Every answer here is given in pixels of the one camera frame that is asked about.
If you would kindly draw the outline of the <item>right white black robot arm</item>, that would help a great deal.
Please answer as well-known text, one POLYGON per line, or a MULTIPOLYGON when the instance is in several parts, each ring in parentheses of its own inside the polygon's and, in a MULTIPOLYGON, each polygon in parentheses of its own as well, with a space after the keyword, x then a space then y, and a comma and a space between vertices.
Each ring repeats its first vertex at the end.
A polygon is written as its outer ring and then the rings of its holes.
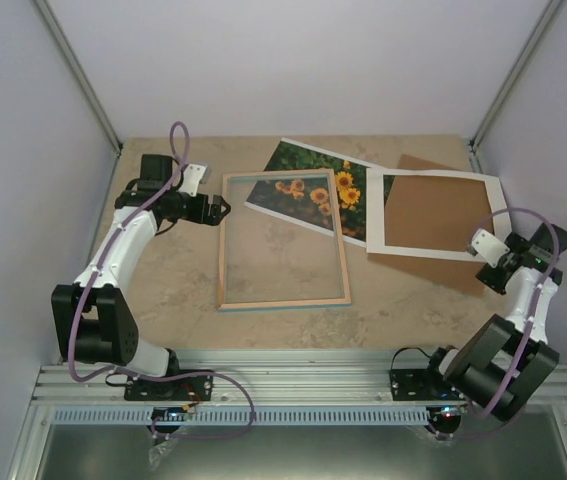
POLYGON ((470 252, 484 261, 476 279, 506 300, 461 348, 439 348, 421 376, 434 399, 456 391, 502 422, 511 420, 553 372, 559 353, 549 346, 546 319, 563 272, 567 231, 541 224, 530 238, 511 233, 503 241, 481 229, 470 252))

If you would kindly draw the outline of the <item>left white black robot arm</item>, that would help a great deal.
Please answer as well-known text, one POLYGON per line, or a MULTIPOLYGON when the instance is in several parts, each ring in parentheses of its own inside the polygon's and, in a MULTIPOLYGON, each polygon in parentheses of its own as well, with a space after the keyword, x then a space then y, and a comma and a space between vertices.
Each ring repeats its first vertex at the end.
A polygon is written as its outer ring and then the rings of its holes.
POLYGON ((219 196, 200 192, 209 169, 181 166, 167 155, 145 154, 140 174, 114 202, 112 223, 94 257, 70 284, 57 285, 51 306, 62 358, 71 377, 79 364, 96 366, 102 374, 124 373, 147 380, 160 399, 181 390, 176 354, 141 338, 126 300, 138 261, 157 235, 180 221, 217 226, 231 210, 219 196))

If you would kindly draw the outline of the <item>white paper mat border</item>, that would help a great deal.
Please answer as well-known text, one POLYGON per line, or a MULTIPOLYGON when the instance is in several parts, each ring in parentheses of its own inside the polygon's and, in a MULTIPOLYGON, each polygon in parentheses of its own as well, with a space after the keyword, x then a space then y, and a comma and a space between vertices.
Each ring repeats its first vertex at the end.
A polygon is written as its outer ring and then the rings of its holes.
POLYGON ((424 176, 457 178, 482 182, 485 187, 490 212, 507 207, 500 180, 495 176, 457 170, 405 170, 369 168, 366 170, 366 251, 368 254, 398 255, 438 260, 478 262, 465 251, 446 251, 390 246, 385 243, 384 184, 385 176, 424 176))

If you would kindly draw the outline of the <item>wooden picture frame with glass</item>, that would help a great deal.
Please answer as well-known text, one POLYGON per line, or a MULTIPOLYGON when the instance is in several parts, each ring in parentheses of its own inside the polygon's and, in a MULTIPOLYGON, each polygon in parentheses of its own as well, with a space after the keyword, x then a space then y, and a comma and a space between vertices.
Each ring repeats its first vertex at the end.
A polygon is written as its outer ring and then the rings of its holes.
POLYGON ((230 173, 222 194, 219 310, 350 305, 333 170, 230 173))

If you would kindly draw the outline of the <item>sunflower photo print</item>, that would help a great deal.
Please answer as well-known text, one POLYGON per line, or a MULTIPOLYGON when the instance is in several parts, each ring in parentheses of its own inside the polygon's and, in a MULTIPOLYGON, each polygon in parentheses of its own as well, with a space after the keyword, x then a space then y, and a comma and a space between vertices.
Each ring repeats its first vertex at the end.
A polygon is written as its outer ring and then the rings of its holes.
POLYGON ((339 211, 344 238, 366 244, 366 179, 372 163, 354 159, 302 142, 282 139, 266 171, 328 169, 334 173, 336 194, 323 178, 295 176, 262 180, 247 197, 251 207, 264 209, 319 229, 333 229, 333 211, 339 211))

